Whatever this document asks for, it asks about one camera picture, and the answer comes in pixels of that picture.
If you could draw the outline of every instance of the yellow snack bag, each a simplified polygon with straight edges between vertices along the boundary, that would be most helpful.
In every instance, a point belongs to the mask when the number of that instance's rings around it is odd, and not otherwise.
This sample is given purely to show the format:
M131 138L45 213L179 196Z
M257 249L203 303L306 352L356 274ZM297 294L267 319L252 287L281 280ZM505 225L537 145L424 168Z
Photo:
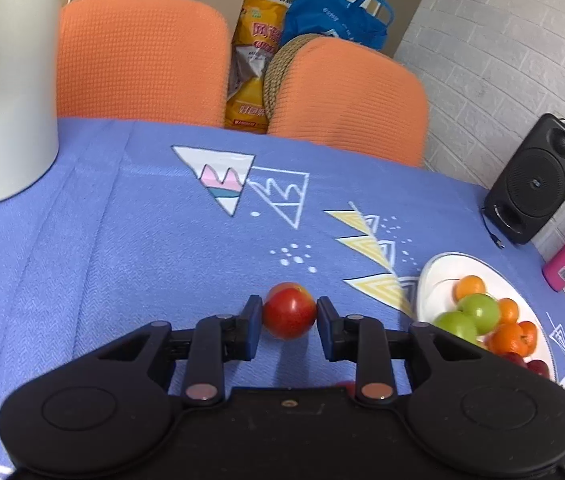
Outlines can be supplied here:
M271 0L245 0L234 35L225 127L267 133L262 105L264 71L278 51L287 6Z

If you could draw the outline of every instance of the white plate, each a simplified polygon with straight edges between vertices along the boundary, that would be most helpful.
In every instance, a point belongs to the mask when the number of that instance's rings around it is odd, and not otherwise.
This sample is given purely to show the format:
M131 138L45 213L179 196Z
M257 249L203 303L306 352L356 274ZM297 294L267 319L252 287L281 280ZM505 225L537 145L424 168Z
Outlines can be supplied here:
M536 351L526 358L542 359L549 366L551 380L555 381L555 365L547 343L547 336L536 314L518 291L505 280L500 273L484 262L461 253L442 253L430 259L422 269L418 282L418 294L416 302L416 317L418 321L433 323L443 312L456 310L453 301L453 287L460 279L473 274L479 276L486 285L487 294L499 300L500 298L511 298L518 303L520 309L520 321L531 321L537 326Z

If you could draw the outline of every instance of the black robotic gripper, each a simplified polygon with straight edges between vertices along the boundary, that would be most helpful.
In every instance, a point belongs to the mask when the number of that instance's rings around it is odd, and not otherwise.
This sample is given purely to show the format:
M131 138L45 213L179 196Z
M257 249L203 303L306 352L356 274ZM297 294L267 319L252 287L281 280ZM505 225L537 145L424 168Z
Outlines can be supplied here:
M385 330L317 302L345 388L234 388L223 363L256 355L262 300L192 330L154 321L37 378L0 410L11 480L565 480L565 391L426 323ZM399 396L392 359L412 393ZM188 360L179 396L167 390Z

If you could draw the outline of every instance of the barcode label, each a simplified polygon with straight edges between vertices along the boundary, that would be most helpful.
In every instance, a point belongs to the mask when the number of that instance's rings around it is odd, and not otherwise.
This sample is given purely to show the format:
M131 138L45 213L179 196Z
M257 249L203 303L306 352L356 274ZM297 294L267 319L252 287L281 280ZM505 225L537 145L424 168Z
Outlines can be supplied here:
M562 268L558 271L558 275L563 279L563 282L565 282L565 267L562 267Z

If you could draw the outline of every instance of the orange chair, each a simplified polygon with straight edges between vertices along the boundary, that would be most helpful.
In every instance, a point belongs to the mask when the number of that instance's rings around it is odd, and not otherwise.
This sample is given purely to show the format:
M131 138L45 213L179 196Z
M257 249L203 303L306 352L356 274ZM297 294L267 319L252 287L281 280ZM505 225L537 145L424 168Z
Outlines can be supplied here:
M269 134L422 164L427 97L415 75L374 50L317 38L297 52Z
M222 126L230 36L192 0L76 0L62 9L58 115Z

